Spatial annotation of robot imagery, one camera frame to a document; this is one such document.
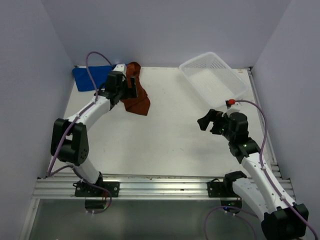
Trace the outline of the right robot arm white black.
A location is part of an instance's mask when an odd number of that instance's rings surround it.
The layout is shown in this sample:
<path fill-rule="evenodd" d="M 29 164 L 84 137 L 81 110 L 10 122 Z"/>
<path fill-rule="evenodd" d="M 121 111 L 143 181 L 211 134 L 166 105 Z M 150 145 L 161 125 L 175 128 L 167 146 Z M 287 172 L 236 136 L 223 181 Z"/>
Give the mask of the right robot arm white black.
<path fill-rule="evenodd" d="M 254 181 L 255 186 L 252 186 L 243 172 L 232 172 L 224 176 L 222 189 L 227 196 L 237 195 L 250 206 L 261 222 L 265 238 L 293 240 L 303 237 L 309 211 L 304 204 L 296 203 L 266 164 L 260 147 L 249 136 L 247 116 L 210 109 L 197 123 L 202 131 L 213 123 L 210 132 L 227 139 L 231 154 Z"/>

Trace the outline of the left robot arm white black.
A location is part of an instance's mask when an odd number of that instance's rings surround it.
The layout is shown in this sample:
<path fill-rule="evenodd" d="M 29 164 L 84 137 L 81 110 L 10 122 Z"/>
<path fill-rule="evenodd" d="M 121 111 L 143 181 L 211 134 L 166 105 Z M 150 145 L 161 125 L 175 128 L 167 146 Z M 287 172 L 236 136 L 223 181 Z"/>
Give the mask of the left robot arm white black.
<path fill-rule="evenodd" d="M 86 184 L 92 196 L 105 190 L 102 174 L 89 160 L 88 130 L 121 100 L 138 96 L 136 77 L 126 77 L 121 71 L 108 73 L 105 83 L 95 90 L 93 98 L 77 113 L 68 118 L 58 118 L 53 124 L 51 139 L 52 163 L 47 177 L 52 176 L 55 160 L 67 163 L 67 167 Z"/>

